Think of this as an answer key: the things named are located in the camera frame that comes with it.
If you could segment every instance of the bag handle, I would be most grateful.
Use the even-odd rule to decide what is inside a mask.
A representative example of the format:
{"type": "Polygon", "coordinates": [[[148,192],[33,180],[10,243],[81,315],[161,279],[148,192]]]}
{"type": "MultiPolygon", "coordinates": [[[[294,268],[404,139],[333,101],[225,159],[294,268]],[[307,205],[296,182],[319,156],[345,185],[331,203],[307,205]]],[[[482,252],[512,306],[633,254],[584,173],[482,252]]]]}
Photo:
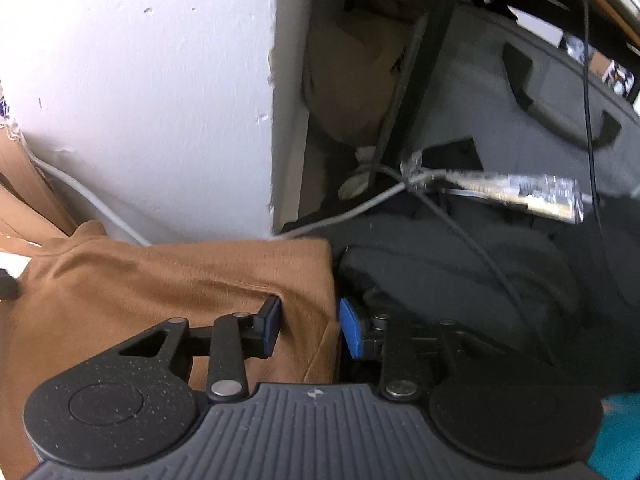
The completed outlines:
{"type": "MultiPolygon", "coordinates": [[[[576,126],[561,112],[541,102],[534,101],[527,94],[526,85],[533,69],[533,60],[507,42],[502,48],[502,62],[518,106],[551,133],[582,150],[587,150],[588,142],[584,127],[576,126]]],[[[612,145],[616,142],[621,129],[620,123],[606,110],[603,110],[600,135],[593,139],[593,149],[600,150],[612,145]]]]}

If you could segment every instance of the gray cable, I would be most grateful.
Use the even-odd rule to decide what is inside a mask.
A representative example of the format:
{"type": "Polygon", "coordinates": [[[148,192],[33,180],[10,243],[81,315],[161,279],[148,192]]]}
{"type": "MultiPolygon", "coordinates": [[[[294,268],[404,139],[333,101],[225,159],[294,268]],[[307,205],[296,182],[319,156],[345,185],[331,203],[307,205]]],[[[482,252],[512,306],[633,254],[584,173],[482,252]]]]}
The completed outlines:
{"type": "Polygon", "coordinates": [[[323,220],[319,220],[318,222],[313,222],[312,224],[303,225],[302,227],[298,227],[297,229],[292,229],[291,231],[287,231],[281,235],[278,235],[274,238],[283,239],[283,238],[297,238],[299,236],[306,235],[311,231],[315,231],[321,227],[329,227],[330,225],[339,224],[340,222],[344,222],[345,220],[350,220],[351,218],[355,218],[358,215],[361,215],[365,211],[368,211],[372,207],[377,206],[378,204],[384,202],[385,200],[390,199],[391,197],[397,195],[401,191],[404,191],[404,183],[396,184],[393,187],[390,187],[386,191],[376,195],[375,197],[363,202],[359,206],[347,211],[346,213],[342,213],[336,216],[332,216],[330,218],[325,218],[323,220]]]}
{"type": "Polygon", "coordinates": [[[37,156],[33,154],[29,145],[27,144],[27,140],[24,138],[22,133],[20,135],[20,143],[22,144],[24,151],[27,153],[27,156],[31,159],[31,161],[39,167],[41,170],[46,171],[50,175],[56,177],[61,180],[65,184],[67,184],[70,188],[77,191],[80,195],[82,195],[85,199],[87,199],[98,211],[100,211],[103,215],[105,215],[111,222],[113,222],[117,227],[122,229],[126,234],[128,234],[131,238],[133,238],[141,247],[149,247],[151,242],[139,234],[133,227],[127,224],[122,218],[120,218],[116,213],[114,213],[109,206],[107,206],[102,200],[100,200],[96,194],[88,189],[86,186],[78,182],[72,176],[66,174],[64,171],[59,170],[58,168],[53,167],[50,164],[47,164],[43,160],[39,159],[37,156]]]}

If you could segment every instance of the beige fabric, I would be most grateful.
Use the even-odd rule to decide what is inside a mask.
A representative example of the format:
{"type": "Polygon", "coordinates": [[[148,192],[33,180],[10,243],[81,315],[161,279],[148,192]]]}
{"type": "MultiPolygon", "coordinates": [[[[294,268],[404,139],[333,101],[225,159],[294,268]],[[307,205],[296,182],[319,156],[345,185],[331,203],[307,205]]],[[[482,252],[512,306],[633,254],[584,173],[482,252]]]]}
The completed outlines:
{"type": "Polygon", "coordinates": [[[412,26],[354,10],[311,29],[303,91],[309,111],[333,139],[372,146],[396,86],[394,65],[412,26]]]}

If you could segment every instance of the small round object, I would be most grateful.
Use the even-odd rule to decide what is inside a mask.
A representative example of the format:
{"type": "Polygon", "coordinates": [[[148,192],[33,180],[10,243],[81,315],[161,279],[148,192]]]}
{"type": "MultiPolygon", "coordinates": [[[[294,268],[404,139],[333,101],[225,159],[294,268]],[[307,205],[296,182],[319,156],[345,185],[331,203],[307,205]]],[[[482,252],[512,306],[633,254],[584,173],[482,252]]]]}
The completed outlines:
{"type": "Polygon", "coordinates": [[[322,391],[320,388],[311,388],[306,394],[313,400],[318,400],[324,395],[324,391],[322,391]]]}
{"type": "Polygon", "coordinates": [[[231,379],[224,379],[213,383],[211,391],[220,397],[231,397],[242,391],[242,384],[231,379]]]}
{"type": "Polygon", "coordinates": [[[396,399],[403,399],[405,397],[410,397],[417,392],[418,386],[411,381],[397,379],[387,383],[385,390],[390,396],[395,397],[396,399]]]}

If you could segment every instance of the round black pad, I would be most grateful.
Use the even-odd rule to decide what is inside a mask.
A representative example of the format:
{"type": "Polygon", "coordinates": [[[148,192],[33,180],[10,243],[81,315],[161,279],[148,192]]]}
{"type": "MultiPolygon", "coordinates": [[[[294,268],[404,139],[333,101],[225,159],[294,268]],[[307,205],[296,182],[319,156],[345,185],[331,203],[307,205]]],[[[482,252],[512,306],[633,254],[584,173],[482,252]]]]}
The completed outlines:
{"type": "Polygon", "coordinates": [[[92,384],[71,397],[69,410],[85,424],[108,426],[135,415],[142,401],[142,394],[128,384],[92,384]]]}
{"type": "Polygon", "coordinates": [[[590,388],[511,355],[459,364],[434,389],[430,412],[440,433],[468,455],[522,469],[586,459],[602,421],[590,388]]]}
{"type": "Polygon", "coordinates": [[[39,386],[24,427],[43,460],[112,469],[166,452],[196,416],[192,391],[163,364],[101,354],[39,386]]]}

